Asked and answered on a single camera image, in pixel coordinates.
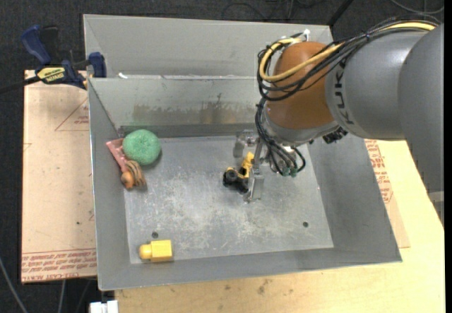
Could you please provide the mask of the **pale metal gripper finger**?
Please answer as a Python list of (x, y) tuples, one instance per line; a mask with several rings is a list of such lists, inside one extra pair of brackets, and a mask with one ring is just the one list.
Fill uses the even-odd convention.
[(249, 186), (243, 200), (247, 203), (258, 201), (262, 198), (264, 190), (264, 176), (259, 171), (251, 170), (249, 173)]
[(245, 129), (236, 133), (236, 140), (232, 154), (234, 158), (241, 158), (246, 147), (255, 145), (255, 135), (252, 129)]

